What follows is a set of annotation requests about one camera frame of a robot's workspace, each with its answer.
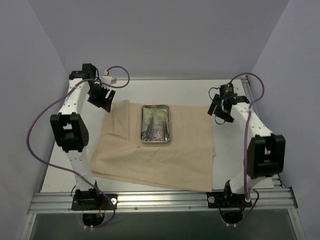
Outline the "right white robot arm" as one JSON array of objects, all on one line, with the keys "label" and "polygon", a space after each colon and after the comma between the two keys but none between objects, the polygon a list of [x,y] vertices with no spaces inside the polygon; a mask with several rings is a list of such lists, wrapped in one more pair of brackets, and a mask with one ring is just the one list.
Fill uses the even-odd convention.
[{"label": "right white robot arm", "polygon": [[240,195],[250,199],[250,189],[266,178],[281,173],[285,164],[286,139],[260,120],[246,96],[235,93],[234,85],[221,85],[208,110],[225,122],[236,122],[244,130],[243,170],[225,184],[223,203],[234,206]]}]

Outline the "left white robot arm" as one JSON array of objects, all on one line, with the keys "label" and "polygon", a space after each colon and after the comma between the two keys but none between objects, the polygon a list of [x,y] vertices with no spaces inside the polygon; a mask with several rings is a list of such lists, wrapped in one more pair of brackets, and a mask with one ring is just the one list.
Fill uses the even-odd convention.
[{"label": "left white robot arm", "polygon": [[75,171],[74,198],[76,201],[82,200],[90,210],[100,206],[101,197],[89,167],[87,146],[90,136],[81,112],[88,96],[90,104],[109,113],[116,93],[103,86],[97,73],[98,69],[91,63],[84,63],[81,70],[72,71],[69,75],[67,97],[58,113],[50,116],[56,144],[65,152],[71,169]]}]

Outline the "beige cloth wrap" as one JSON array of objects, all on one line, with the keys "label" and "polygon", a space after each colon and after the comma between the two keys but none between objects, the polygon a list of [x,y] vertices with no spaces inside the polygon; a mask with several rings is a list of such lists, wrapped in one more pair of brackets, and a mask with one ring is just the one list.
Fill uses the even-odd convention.
[{"label": "beige cloth wrap", "polygon": [[129,100],[112,105],[89,162],[92,173],[149,186],[211,191],[215,142],[207,107],[171,105],[171,139],[165,144],[141,141],[141,108]]}]

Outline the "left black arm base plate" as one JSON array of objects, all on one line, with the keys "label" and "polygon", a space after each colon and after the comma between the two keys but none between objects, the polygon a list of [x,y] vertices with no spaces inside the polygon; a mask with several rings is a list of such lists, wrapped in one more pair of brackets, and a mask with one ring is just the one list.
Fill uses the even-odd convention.
[{"label": "left black arm base plate", "polygon": [[73,196],[72,211],[115,210],[117,204],[111,203],[102,194],[91,194],[89,191],[76,191]]}]

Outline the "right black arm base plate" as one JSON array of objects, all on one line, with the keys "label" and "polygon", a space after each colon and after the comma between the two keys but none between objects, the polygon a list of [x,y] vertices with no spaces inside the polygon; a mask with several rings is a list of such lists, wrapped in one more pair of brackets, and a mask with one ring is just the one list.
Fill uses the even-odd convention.
[{"label": "right black arm base plate", "polygon": [[206,193],[207,206],[210,209],[218,208],[249,208],[252,202],[247,202],[244,194],[224,193],[223,191],[213,191]]}]

